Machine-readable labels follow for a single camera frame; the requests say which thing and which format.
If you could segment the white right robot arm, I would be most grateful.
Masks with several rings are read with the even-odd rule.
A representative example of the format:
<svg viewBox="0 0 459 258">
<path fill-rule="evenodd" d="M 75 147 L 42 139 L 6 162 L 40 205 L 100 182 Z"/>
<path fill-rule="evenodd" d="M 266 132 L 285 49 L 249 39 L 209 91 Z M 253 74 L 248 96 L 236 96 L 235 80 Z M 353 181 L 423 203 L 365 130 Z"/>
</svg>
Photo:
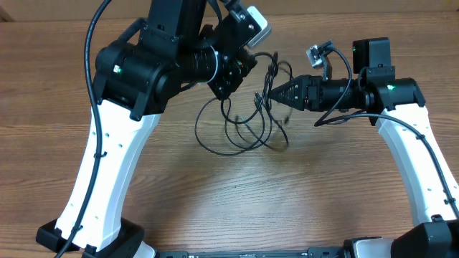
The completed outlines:
<svg viewBox="0 0 459 258">
<path fill-rule="evenodd" d="M 413 227 L 395 239 L 364 236 L 341 247 L 311 247 L 308 257 L 456 257 L 458 183 L 435 140 L 425 98 L 412 78 L 399 79 L 386 37 L 353 43 L 349 76 L 331 77 L 331 42 L 306 52 L 321 76 L 301 75 L 270 98 L 296 110 L 320 112 L 318 125 L 368 118 L 391 150 L 410 202 Z"/>
</svg>

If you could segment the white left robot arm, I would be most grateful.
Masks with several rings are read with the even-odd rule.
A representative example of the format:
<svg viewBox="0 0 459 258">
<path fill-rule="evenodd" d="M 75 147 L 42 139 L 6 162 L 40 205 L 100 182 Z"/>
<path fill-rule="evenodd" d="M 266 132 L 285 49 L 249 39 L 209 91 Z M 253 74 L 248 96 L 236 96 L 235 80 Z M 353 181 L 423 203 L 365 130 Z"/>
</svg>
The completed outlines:
<svg viewBox="0 0 459 258">
<path fill-rule="evenodd" d="M 156 257 L 122 210 L 136 164 L 168 101 L 196 83 L 226 100 L 256 65 L 250 50 L 270 33 L 240 1 L 154 0 L 95 60 L 84 59 L 90 132 L 70 199 L 37 243 L 57 257 Z"/>
</svg>

